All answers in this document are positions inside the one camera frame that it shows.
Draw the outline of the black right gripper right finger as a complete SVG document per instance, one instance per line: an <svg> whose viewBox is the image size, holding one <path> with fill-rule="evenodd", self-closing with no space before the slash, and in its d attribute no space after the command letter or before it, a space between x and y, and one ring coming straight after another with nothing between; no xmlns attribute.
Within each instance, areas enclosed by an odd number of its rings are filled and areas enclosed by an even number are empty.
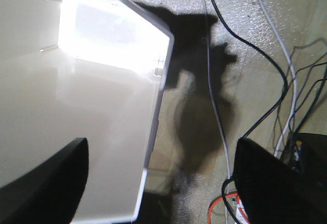
<svg viewBox="0 0 327 224"><path fill-rule="evenodd" d="M237 143L234 182L250 223L326 223L326 137L299 137L302 170L251 139Z"/></svg>

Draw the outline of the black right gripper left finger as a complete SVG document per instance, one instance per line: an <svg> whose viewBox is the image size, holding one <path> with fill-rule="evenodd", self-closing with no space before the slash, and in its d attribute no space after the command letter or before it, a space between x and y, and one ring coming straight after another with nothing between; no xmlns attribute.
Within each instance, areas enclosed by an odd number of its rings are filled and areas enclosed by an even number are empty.
<svg viewBox="0 0 327 224"><path fill-rule="evenodd" d="M88 171L88 141L76 138L30 172L1 187L1 223L71 223Z"/></svg>

